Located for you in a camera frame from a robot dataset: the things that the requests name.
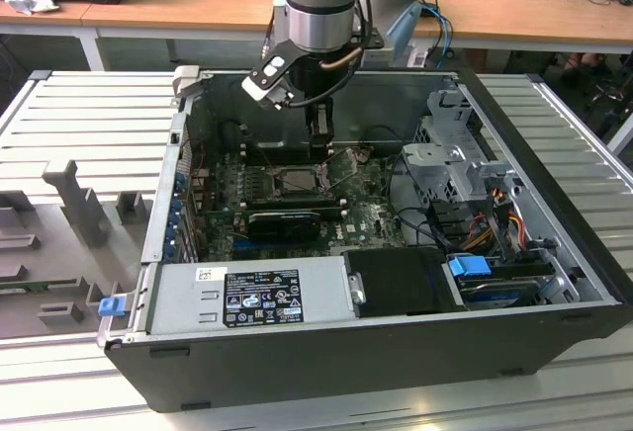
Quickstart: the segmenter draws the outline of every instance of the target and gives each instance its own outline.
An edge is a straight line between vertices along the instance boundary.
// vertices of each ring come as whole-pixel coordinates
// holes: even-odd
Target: black plastic cover
[[[360,317],[452,312],[457,305],[432,248],[381,248],[344,253],[348,275],[359,275],[366,302]]]

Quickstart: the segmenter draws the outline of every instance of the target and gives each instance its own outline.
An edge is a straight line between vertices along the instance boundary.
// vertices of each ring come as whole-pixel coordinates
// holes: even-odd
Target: white table leg
[[[169,61],[172,63],[178,63],[178,50],[176,49],[176,41],[174,39],[167,39],[167,53],[169,54]]]
[[[624,125],[622,125],[622,128],[617,131],[615,136],[611,139],[606,147],[608,147],[613,154],[618,156],[620,152],[622,152],[622,149],[626,147],[626,145],[630,142],[632,138],[633,116],[629,116],[626,122],[624,122]]]
[[[79,28],[75,31],[75,36],[81,42],[83,53],[88,60],[88,65],[92,71],[110,70],[110,64],[101,48],[101,41],[97,30],[94,28]]]

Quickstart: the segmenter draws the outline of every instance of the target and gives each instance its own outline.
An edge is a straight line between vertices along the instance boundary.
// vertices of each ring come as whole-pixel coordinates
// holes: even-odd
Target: warning label
[[[303,322],[298,270],[225,275],[226,327]]]

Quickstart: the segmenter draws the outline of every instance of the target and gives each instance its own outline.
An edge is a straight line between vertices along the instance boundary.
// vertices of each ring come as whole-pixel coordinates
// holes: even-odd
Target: blue release tab
[[[491,275],[491,267],[483,256],[458,256],[448,262],[453,276],[487,276]]]
[[[112,315],[126,315],[125,298],[103,298],[99,302],[99,316],[110,317]]]

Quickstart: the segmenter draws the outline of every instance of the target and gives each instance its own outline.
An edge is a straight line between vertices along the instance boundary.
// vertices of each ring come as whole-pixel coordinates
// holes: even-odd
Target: paper
[[[55,11],[59,9],[52,0],[4,0],[16,11],[31,16],[33,13]]]

